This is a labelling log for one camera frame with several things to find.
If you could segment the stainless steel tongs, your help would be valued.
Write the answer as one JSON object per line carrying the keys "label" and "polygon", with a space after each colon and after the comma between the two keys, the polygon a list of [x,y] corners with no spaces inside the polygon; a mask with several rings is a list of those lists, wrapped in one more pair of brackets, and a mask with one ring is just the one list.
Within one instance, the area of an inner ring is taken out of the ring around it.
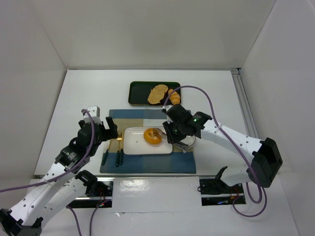
{"label": "stainless steel tongs", "polygon": [[[163,132],[159,128],[153,128],[153,133],[155,135],[159,134],[163,139],[168,140],[168,137],[167,137],[166,133]],[[174,143],[173,145],[175,145],[177,148],[183,150],[184,152],[187,152],[189,150],[189,146],[187,144],[183,143],[183,142]]]}

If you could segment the orange bagel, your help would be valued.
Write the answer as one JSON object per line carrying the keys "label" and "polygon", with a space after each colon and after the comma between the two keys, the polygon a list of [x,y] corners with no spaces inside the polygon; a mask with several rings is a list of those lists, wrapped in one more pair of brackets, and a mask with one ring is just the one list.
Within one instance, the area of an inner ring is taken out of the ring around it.
{"label": "orange bagel", "polygon": [[148,128],[143,134],[144,140],[151,145],[158,145],[162,141],[162,137],[156,128]]}

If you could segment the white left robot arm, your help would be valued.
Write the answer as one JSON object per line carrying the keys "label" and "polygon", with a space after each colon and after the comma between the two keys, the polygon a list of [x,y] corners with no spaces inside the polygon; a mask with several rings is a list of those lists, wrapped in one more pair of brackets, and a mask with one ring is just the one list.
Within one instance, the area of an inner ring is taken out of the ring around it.
{"label": "white left robot arm", "polygon": [[107,185],[83,170],[102,142],[118,136],[117,125],[106,117],[108,129],[99,118],[79,121],[80,130],[64,147],[48,173],[15,206],[1,209],[0,227],[9,236],[38,236],[48,221],[82,195],[104,194]]}

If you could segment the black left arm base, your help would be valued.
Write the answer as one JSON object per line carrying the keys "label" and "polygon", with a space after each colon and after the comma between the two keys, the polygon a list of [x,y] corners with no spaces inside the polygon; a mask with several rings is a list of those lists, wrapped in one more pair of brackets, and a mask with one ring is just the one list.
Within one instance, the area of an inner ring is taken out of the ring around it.
{"label": "black left arm base", "polygon": [[96,187],[87,191],[80,197],[73,200],[69,206],[71,208],[95,208],[100,205],[101,208],[112,207],[114,180],[110,178],[98,179]]}

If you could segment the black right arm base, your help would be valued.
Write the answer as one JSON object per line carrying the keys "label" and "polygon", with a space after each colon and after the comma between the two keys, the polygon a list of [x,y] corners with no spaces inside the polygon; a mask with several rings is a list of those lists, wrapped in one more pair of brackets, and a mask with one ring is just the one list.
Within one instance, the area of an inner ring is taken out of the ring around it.
{"label": "black right arm base", "polygon": [[221,176],[227,167],[223,167],[215,177],[202,177],[199,179],[197,191],[201,194],[202,206],[244,205],[246,199],[242,184],[232,187],[226,185]]}

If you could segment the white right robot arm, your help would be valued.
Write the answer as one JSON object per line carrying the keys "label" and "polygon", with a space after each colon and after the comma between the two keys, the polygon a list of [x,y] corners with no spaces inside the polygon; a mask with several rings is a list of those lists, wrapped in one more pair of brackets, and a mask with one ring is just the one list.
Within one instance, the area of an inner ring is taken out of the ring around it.
{"label": "white right robot arm", "polygon": [[167,120],[163,123],[167,141],[178,144],[187,136],[213,142],[240,155],[245,164],[239,167],[223,167],[217,174],[227,186],[254,182],[260,187],[271,186],[283,164],[278,146],[273,139],[261,140],[242,134],[215,121],[203,112],[192,115],[182,105],[164,106]]}

